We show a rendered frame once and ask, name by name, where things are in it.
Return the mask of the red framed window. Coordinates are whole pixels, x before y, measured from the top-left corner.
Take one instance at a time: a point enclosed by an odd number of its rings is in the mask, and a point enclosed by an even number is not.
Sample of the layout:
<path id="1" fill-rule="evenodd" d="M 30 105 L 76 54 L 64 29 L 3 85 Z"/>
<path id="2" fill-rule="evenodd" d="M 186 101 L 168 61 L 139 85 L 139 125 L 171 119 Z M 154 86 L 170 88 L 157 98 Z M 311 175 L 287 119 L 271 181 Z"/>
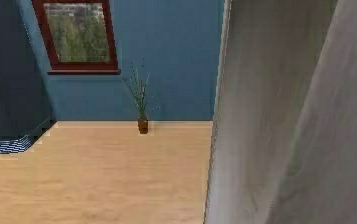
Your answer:
<path id="1" fill-rule="evenodd" d="M 31 0 L 49 75 L 119 75 L 110 0 Z"/>

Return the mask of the green plant in brown pot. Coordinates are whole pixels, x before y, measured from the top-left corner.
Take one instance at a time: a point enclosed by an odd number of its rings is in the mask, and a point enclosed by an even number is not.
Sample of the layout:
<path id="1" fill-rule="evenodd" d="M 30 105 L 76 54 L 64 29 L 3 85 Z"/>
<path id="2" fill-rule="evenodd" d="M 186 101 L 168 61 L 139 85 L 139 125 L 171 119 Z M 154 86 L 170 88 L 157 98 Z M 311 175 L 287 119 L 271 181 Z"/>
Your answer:
<path id="1" fill-rule="evenodd" d="M 141 135 L 149 133 L 149 116 L 148 114 L 153 110 L 157 109 L 158 106 L 155 105 L 149 108 L 152 96 L 148 95 L 149 83 L 150 83 L 150 72 L 146 72 L 146 77 L 143 77 L 141 73 L 145 70 L 146 66 L 142 64 L 141 66 L 135 65 L 133 62 L 130 63 L 131 75 L 128 78 L 122 79 L 122 84 L 129 94 L 137 113 L 137 127 Z"/>

